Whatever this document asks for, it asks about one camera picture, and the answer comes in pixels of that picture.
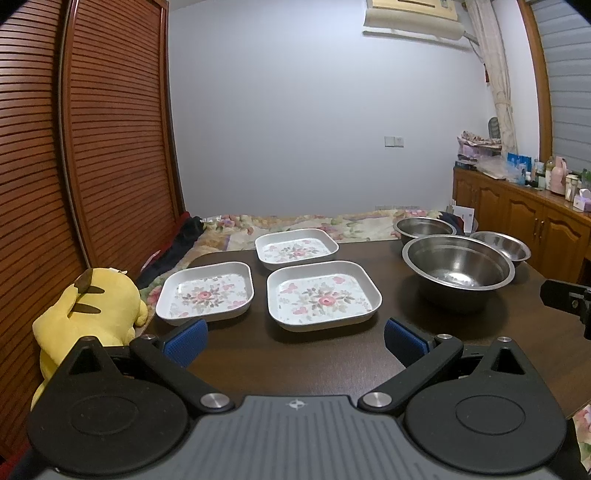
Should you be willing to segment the floral square plate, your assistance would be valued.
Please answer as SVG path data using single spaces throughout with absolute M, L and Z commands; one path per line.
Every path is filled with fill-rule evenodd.
M 281 268 L 267 277 L 266 298 L 270 317 L 290 332 L 360 324 L 383 303 L 366 270 L 351 261 Z
M 173 326 L 189 320 L 206 322 L 238 318 L 254 297 L 249 265 L 231 261 L 178 271 L 165 280 L 156 316 Z
M 317 228 L 270 233 L 254 242 L 260 263 L 267 270 L 329 261 L 335 258 L 339 244 Z

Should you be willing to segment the wooden sideboard cabinet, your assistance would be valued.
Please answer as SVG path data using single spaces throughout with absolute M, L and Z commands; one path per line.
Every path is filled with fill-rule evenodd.
M 546 278 L 590 282 L 590 215 L 564 198 L 478 171 L 456 167 L 452 198 L 475 210 L 481 231 L 496 231 L 524 242 L 529 264 Z

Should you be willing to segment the small right steel bowl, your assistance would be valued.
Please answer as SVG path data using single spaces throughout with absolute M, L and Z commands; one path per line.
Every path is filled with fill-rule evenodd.
M 493 231 L 477 231 L 472 233 L 470 237 L 499 250 L 512 261 L 515 267 L 531 258 L 530 248 L 521 240 L 510 235 Z

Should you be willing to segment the yellow plush toy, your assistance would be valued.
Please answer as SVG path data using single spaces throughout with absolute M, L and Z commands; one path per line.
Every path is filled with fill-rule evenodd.
M 97 338 L 105 347 L 128 345 L 147 321 L 146 304 L 124 271 L 89 268 L 69 285 L 54 305 L 32 324 L 40 347 L 43 382 L 37 402 L 71 348 L 82 337 Z

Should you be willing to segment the large steel bowl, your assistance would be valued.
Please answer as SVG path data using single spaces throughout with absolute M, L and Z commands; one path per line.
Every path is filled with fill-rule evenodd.
M 496 291 L 515 277 L 513 263 L 502 252 L 464 236 L 419 237 L 404 245 L 402 257 L 423 279 L 458 291 Z

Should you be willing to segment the pink bottle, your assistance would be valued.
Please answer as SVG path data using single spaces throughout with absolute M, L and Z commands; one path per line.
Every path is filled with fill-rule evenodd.
M 565 196 L 566 176 L 568 167 L 563 157 L 556 156 L 554 159 L 554 168 L 551 171 L 550 190 L 556 195 Z

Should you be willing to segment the far steel bowl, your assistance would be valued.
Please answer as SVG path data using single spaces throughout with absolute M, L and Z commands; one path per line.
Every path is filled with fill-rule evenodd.
M 448 222 L 431 217 L 408 217 L 394 224 L 401 242 L 406 245 L 412 240 L 432 235 L 456 235 L 457 229 Z

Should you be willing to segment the dark clothes on bed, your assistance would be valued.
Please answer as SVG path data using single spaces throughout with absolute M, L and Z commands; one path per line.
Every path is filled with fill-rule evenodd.
M 159 275 L 171 270 L 192 248 L 204 233 L 204 222 L 188 212 L 181 215 L 173 227 L 172 234 L 145 261 L 135 280 L 139 290 L 146 288 Z

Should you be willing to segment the blue picture card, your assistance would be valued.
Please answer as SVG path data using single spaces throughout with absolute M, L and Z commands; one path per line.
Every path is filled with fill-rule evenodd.
M 525 172 L 532 172 L 533 161 L 530 156 L 518 155 L 509 152 L 507 154 L 507 163 L 509 166 L 519 171 L 524 170 Z

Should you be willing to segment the stack of folded cloths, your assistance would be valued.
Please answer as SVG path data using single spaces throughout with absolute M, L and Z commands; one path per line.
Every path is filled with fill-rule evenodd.
M 463 131 L 457 137 L 457 141 L 457 162 L 467 169 L 477 170 L 481 161 L 491 160 L 502 154 L 500 139 L 485 138 Z

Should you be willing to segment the wooden louvered wardrobe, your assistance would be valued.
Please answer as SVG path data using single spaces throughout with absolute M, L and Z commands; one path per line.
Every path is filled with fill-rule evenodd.
M 90 267 L 137 276 L 184 211 L 165 1 L 1 5 L 1 456 L 42 377 L 33 321 Z

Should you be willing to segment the cream curtain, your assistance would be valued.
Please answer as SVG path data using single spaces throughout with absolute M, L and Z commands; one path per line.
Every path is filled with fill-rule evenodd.
M 507 157 L 508 153 L 517 154 L 509 70 L 497 16 L 489 0 L 467 0 L 466 4 L 489 76 L 499 121 L 502 155 Z

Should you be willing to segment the white air conditioner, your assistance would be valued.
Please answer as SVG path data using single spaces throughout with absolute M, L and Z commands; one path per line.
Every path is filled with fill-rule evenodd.
M 460 40 L 466 32 L 455 2 L 446 0 L 367 1 L 363 25 L 454 41 Z

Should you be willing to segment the white wall switch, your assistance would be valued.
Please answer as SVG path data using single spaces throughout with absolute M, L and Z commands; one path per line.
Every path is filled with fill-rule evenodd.
M 405 146 L 405 141 L 403 137 L 385 136 L 384 146 L 386 148 L 403 148 Z

